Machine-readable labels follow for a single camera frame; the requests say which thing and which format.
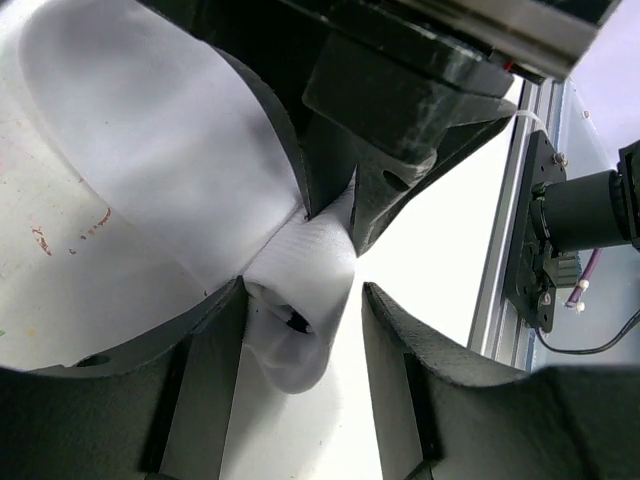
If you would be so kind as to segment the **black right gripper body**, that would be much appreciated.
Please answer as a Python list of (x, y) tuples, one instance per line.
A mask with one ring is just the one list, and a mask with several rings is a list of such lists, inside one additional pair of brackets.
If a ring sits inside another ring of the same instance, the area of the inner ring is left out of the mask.
[(486, 140), (516, 76), (566, 78), (613, 1), (154, 1), (242, 61), (295, 127), (321, 116), (403, 162), (453, 130)]

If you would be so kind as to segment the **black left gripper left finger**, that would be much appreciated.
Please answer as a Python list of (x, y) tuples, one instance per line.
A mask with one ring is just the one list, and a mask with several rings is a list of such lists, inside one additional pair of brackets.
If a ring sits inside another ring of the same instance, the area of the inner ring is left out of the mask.
[(248, 295), (184, 314), (71, 367), (1, 372), (5, 479), (216, 479)]

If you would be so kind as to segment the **white sock black stripes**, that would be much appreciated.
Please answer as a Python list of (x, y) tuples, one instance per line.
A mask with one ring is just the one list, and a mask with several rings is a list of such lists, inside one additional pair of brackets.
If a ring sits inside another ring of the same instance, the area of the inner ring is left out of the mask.
[(289, 394), (312, 388), (354, 277), (353, 177), (309, 219), (248, 85), (213, 47), (138, 2), (47, 2), (17, 49), (71, 166), (203, 289), (242, 277), (245, 341), (265, 376)]

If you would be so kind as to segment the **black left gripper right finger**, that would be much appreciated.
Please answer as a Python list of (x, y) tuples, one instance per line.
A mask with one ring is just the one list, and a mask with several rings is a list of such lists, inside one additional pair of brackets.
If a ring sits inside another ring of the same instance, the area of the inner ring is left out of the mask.
[(635, 479), (639, 371), (532, 373), (479, 355), (362, 289), (375, 431), (387, 479)]

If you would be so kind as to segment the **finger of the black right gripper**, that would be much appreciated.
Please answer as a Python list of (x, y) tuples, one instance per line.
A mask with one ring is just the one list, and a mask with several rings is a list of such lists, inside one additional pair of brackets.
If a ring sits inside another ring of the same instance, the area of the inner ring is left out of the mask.
[(422, 101), (393, 153), (366, 150), (350, 221), (356, 254), (367, 252), (411, 199), (504, 130), (515, 111), (501, 98)]
[(346, 132), (303, 103), (323, 44), (319, 40), (247, 51), (229, 44), (213, 46), (265, 110), (294, 172), (309, 219), (338, 198), (355, 169), (345, 150)]

